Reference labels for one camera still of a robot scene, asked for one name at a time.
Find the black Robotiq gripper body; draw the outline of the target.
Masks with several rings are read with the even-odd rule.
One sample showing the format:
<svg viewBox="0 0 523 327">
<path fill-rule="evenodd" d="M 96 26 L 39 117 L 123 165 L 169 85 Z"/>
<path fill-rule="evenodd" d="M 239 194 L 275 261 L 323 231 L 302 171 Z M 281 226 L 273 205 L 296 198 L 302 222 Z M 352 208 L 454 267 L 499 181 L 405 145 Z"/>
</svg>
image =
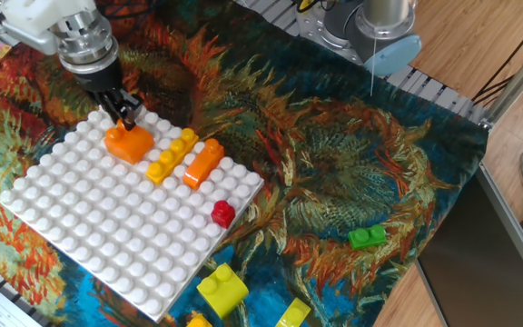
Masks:
<svg viewBox="0 0 523 327">
<path fill-rule="evenodd" d="M 74 73 L 76 82 L 88 93 L 97 94 L 123 87 L 123 68 L 116 58 L 110 65 L 91 74 Z"/>
</svg>

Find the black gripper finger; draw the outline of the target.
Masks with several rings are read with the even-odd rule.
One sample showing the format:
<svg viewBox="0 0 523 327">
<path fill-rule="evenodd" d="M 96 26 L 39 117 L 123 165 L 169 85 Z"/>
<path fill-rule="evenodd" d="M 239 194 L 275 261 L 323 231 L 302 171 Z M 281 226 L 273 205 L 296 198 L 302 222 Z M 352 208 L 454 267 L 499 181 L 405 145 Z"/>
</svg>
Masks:
<svg viewBox="0 0 523 327">
<path fill-rule="evenodd" d="M 126 104 L 122 93 L 118 89 L 90 92 L 89 95 L 110 115 L 115 124 L 118 121 L 124 122 L 126 120 L 128 115 Z"/>
<path fill-rule="evenodd" d="M 142 105 L 140 96 L 129 94 L 123 88 L 109 92 L 109 115 L 115 124 L 121 121 L 126 131 L 136 126 L 136 112 Z"/>
</svg>

